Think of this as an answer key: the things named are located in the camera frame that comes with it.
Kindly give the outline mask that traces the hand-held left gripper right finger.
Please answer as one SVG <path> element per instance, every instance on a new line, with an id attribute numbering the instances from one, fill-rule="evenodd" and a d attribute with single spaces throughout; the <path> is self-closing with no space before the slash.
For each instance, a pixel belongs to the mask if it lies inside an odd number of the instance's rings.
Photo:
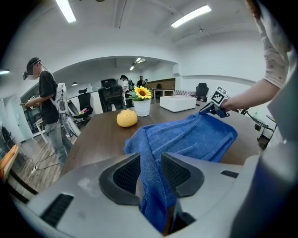
<path id="1" fill-rule="evenodd" d="M 176 196 L 169 238 L 228 238 L 252 182 L 244 165 L 162 154 L 162 172 Z"/>

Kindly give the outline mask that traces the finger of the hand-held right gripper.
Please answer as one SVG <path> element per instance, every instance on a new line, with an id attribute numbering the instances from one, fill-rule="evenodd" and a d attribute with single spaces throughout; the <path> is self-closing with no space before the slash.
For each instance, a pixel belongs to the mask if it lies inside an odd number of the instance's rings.
<path id="1" fill-rule="evenodd" d="M 208 104 L 206 104 L 202 109 L 200 109 L 200 114 L 201 115 L 205 115 L 208 113 L 211 113 L 213 115 L 216 114 L 216 110 L 215 110 L 215 106 L 213 102 L 209 102 Z"/>

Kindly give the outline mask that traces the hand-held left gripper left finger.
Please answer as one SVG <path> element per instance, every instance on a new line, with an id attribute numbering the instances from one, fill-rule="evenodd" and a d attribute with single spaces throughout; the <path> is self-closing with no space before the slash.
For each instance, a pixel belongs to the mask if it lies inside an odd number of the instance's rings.
<path id="1" fill-rule="evenodd" d="M 70 171 L 34 197 L 25 217 L 46 238 L 160 238 L 136 195 L 138 153 Z"/>

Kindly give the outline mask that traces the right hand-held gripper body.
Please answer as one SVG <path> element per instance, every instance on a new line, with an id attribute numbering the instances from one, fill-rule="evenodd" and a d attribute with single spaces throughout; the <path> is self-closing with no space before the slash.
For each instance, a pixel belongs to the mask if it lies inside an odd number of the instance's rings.
<path id="1" fill-rule="evenodd" d="M 230 113 L 221 108 L 221 104 L 226 99 L 227 91 L 218 86 L 211 97 L 210 113 L 221 118 L 229 117 Z"/>

